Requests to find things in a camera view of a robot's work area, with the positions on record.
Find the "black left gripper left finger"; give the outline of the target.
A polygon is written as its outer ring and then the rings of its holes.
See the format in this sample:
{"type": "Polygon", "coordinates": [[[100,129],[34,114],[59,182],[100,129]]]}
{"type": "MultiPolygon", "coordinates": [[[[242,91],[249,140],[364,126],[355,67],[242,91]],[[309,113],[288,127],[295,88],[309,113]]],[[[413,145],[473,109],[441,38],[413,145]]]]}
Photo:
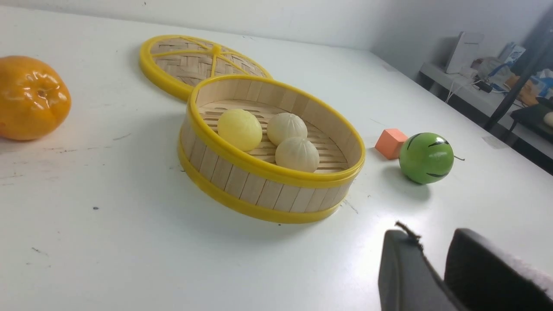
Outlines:
{"type": "Polygon", "coordinates": [[[378,276],[382,311],[464,311],[427,260],[421,236],[400,221],[385,232],[378,276]]]}

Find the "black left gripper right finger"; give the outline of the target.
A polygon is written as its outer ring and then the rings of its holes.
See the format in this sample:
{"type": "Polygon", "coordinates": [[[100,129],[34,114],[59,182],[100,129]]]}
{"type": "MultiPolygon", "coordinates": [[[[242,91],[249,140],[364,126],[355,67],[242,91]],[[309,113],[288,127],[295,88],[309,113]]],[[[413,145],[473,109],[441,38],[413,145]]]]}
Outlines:
{"type": "Polygon", "coordinates": [[[468,228],[458,228],[444,282],[470,311],[550,311],[552,277],[468,228]]]}

